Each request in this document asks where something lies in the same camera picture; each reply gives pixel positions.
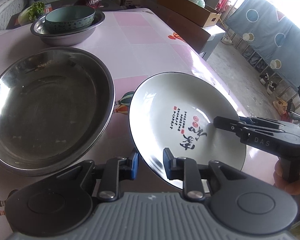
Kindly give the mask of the person's right hand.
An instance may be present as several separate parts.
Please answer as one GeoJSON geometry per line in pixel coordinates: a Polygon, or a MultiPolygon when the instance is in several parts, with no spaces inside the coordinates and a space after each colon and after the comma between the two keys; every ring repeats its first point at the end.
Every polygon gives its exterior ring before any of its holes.
{"type": "Polygon", "coordinates": [[[291,194],[293,196],[300,195],[300,180],[295,181],[293,183],[288,183],[282,178],[283,169],[280,163],[280,160],[277,161],[275,164],[275,171],[273,173],[274,177],[274,185],[281,189],[286,191],[288,194],[291,194]]]}

